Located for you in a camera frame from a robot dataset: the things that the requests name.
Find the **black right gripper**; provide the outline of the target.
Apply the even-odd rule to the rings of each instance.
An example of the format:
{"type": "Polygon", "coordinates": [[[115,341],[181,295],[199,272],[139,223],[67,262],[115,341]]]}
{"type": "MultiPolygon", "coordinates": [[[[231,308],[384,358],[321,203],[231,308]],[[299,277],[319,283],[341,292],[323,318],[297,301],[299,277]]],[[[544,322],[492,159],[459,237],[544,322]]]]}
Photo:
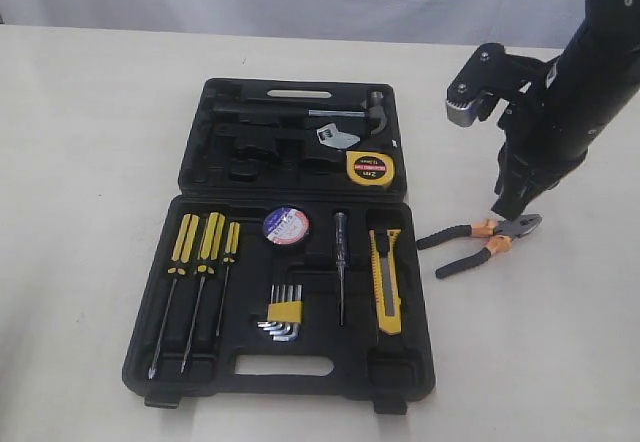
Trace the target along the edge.
{"type": "Polygon", "coordinates": [[[491,211],[513,221],[586,158],[589,146],[639,91],[639,48],[566,48],[538,95],[542,115],[498,156],[491,211]]]}

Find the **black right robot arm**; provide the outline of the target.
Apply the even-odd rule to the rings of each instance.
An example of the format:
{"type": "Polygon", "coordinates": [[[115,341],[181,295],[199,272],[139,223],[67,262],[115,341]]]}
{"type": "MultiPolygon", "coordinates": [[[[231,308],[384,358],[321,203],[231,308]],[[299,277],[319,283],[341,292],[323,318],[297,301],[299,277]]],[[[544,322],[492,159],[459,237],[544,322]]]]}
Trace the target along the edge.
{"type": "Polygon", "coordinates": [[[508,220],[574,171],[638,92],[639,0],[585,0],[581,25],[531,88],[535,108],[511,103],[498,122],[491,210],[508,220]]]}

